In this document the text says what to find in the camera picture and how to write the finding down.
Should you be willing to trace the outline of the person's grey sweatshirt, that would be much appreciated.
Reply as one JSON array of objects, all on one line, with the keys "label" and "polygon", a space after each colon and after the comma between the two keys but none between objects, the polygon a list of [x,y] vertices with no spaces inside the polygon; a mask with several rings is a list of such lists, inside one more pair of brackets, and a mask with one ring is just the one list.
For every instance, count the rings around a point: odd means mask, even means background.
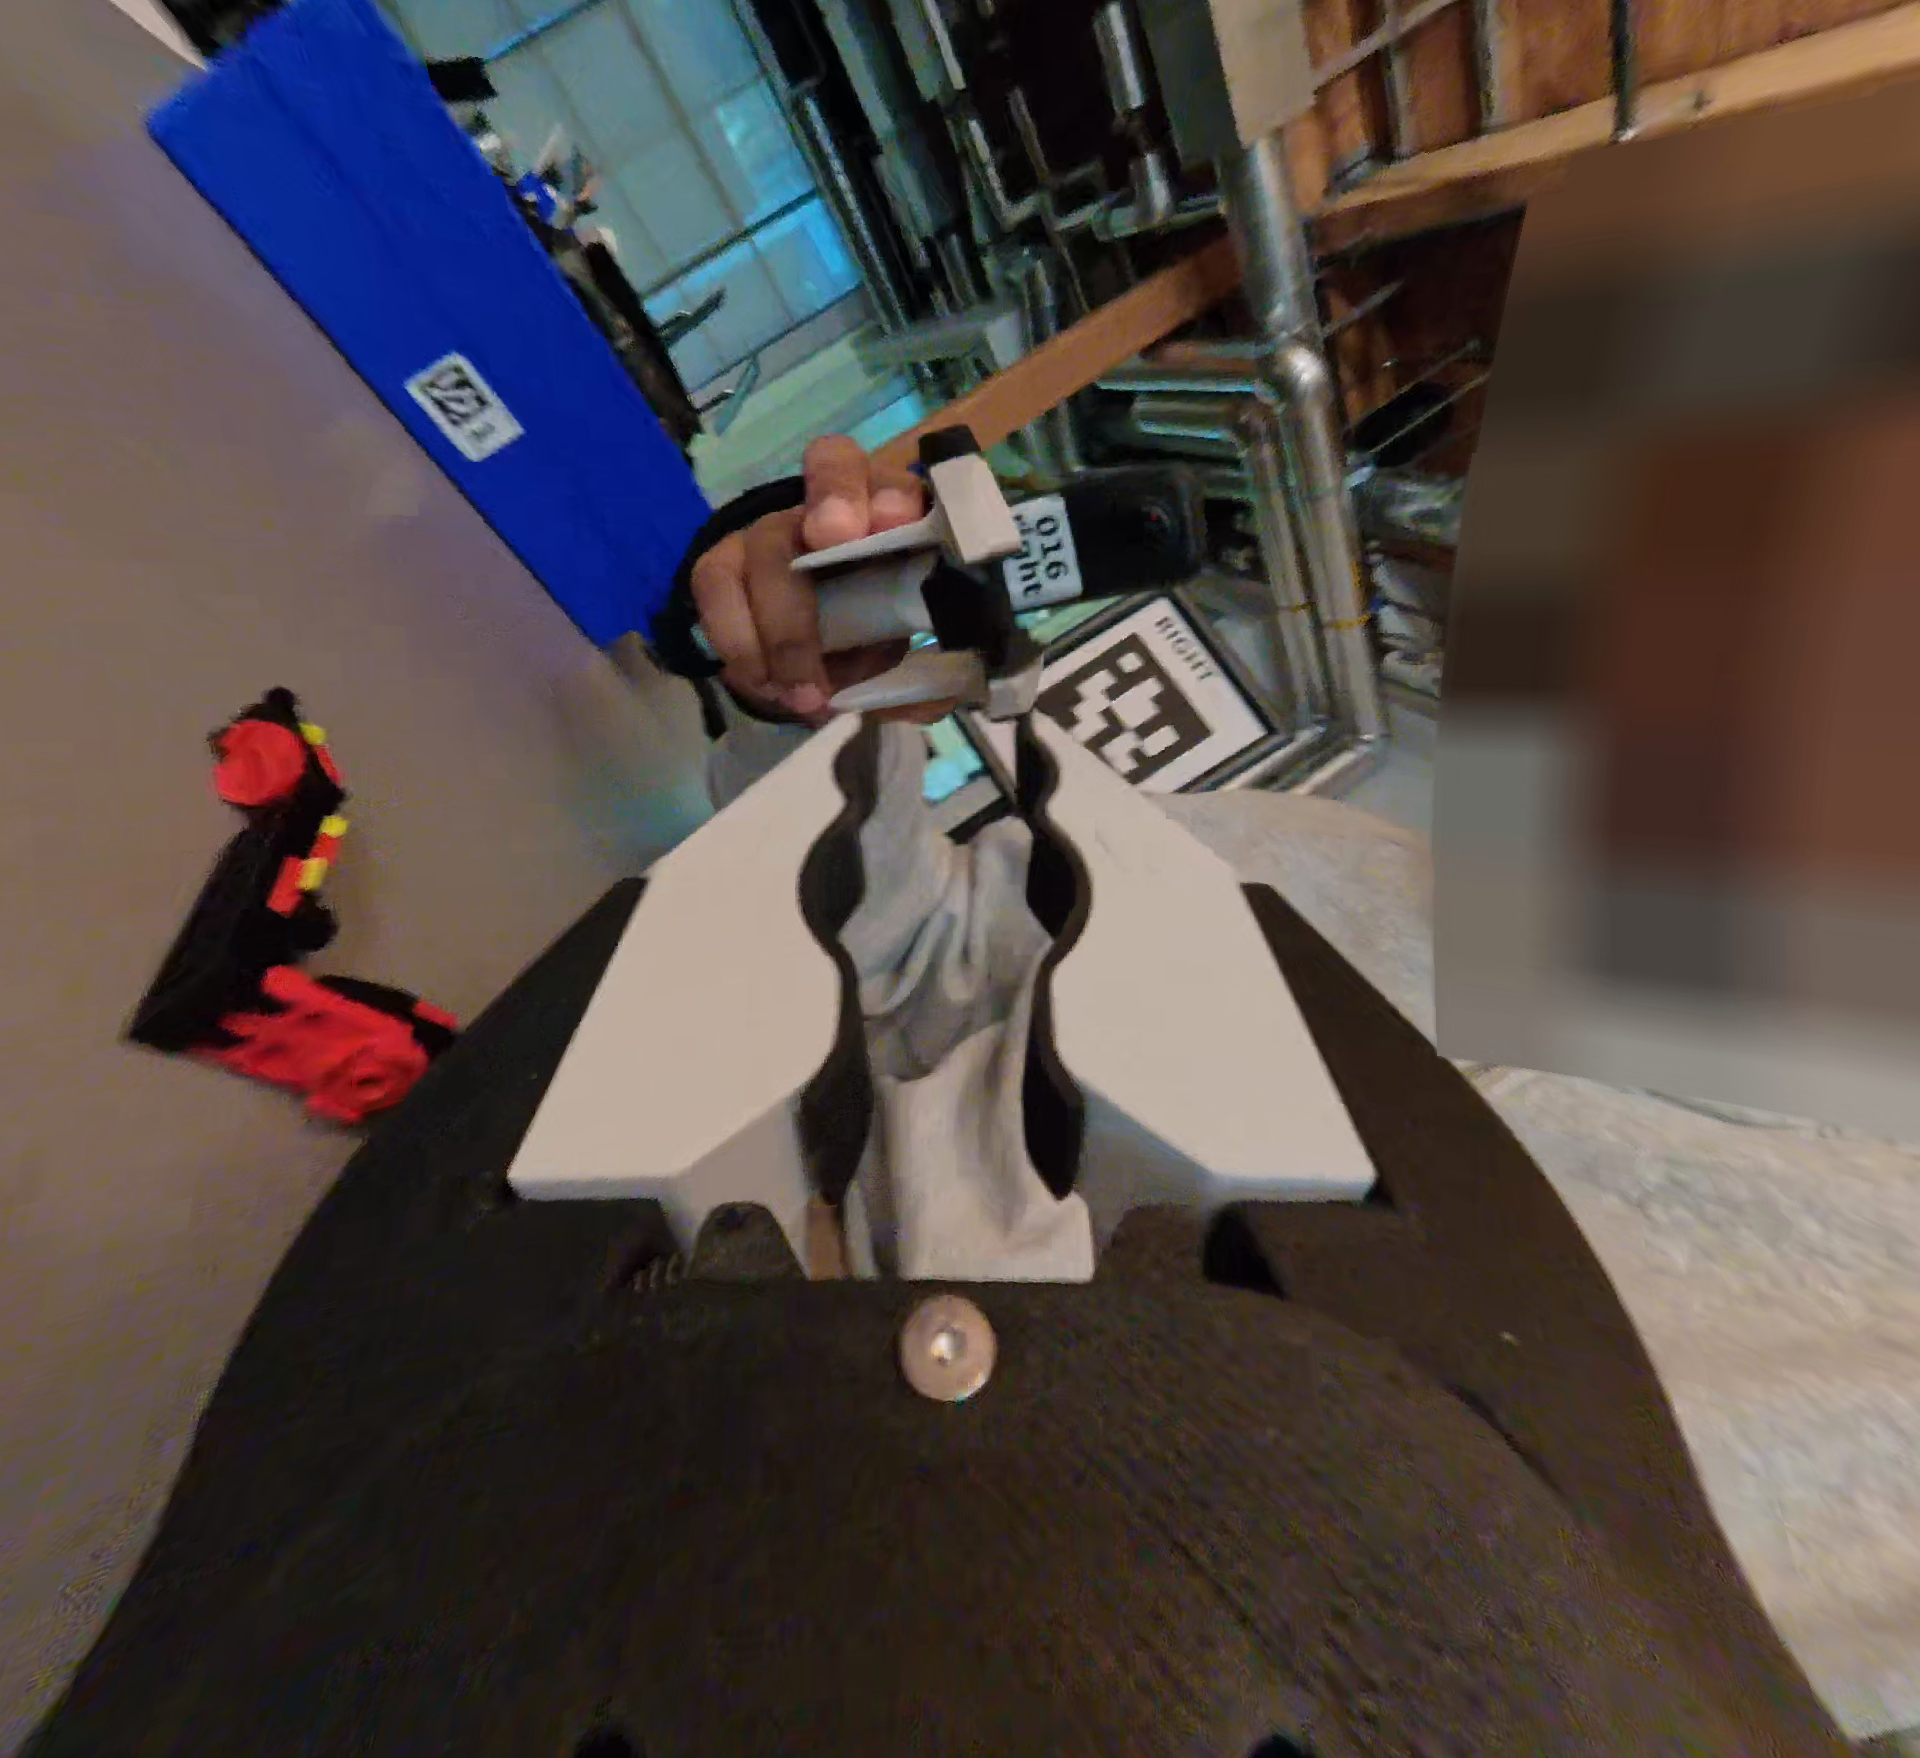
[{"label": "person's grey sweatshirt", "polygon": [[1915,1754],[1918,1162],[1462,1061],[1597,1252],[1713,1514],[1841,1730]]}]

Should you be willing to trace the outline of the wooden beam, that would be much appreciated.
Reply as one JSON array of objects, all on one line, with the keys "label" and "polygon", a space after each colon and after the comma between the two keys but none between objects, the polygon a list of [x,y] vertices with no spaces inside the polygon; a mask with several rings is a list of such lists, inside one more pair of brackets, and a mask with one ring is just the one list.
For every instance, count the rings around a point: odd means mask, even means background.
[{"label": "wooden beam", "polygon": [[977,389],[947,402],[926,424],[872,449],[872,471],[907,471],[926,431],[964,428],[980,449],[1003,444],[1124,361],[1206,316],[1212,306],[1231,298],[1237,287],[1233,237],[1219,233],[1034,347]]}]

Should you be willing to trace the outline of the person's right forearm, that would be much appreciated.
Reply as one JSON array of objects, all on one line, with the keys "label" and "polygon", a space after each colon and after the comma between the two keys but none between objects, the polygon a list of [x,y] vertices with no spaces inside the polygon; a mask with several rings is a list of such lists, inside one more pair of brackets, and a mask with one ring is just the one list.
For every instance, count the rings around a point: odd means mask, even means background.
[{"label": "person's right forearm", "polygon": [[1023,1069],[1050,936],[1025,886],[1015,818],[966,843],[923,803],[919,728],[877,730],[877,797],[856,835],[850,956],[875,1118],[840,1205],[852,1275],[1084,1285],[1091,1216],[1055,1195],[1025,1138]]}]

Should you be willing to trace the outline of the blue bin with tag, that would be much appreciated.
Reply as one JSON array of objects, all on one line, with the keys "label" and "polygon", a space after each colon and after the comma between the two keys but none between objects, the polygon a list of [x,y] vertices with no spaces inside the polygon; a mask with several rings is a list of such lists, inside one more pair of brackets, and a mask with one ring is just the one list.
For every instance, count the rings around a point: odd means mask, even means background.
[{"label": "blue bin with tag", "polygon": [[689,665],[692,465],[373,0],[290,0],[147,128],[589,641]]}]

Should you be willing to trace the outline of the person's right hand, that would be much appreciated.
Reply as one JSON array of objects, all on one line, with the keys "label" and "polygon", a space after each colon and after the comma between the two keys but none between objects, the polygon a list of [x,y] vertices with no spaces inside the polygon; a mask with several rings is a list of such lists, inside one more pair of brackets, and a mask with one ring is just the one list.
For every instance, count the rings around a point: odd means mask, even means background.
[{"label": "person's right hand", "polygon": [[829,720],[834,693],[903,659],[906,641],[826,654],[815,587],[792,562],[915,521],[926,509],[917,471],[877,467],[855,439],[825,437],[804,451],[797,501],[727,532],[695,561],[695,618],[735,706],[815,728]]}]

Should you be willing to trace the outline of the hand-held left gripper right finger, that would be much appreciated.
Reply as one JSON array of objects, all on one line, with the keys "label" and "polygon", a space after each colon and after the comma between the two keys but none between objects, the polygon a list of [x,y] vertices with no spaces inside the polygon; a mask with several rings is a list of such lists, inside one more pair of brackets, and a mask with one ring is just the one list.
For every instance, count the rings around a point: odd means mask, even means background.
[{"label": "hand-held left gripper right finger", "polygon": [[1046,937],[1025,1149],[1103,1249],[1140,1209],[1357,1204],[1377,1170],[1231,869],[1050,720],[1019,721]]}]

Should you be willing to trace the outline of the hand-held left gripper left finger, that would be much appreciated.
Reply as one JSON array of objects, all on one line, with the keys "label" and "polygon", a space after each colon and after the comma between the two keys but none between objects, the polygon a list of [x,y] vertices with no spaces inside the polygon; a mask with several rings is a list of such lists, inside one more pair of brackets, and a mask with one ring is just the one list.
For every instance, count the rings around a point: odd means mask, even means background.
[{"label": "hand-held left gripper left finger", "polygon": [[863,895],[882,730],[837,720],[662,857],[505,1180],[521,1202],[767,1213],[811,1268],[872,1116],[843,929]]}]

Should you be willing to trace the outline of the large metal pipe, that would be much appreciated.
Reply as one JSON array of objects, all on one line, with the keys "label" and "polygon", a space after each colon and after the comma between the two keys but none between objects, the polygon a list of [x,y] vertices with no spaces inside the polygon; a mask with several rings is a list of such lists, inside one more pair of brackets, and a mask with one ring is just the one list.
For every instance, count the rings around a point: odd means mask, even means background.
[{"label": "large metal pipe", "polygon": [[1315,641],[1324,679],[1322,750],[1306,789],[1357,784],[1387,743],[1361,541],[1349,497],[1336,385],[1324,350],[1313,258],[1274,128],[1219,160],[1219,206],[1258,341],[1260,391],[1279,437],[1295,528],[1302,538]]}]

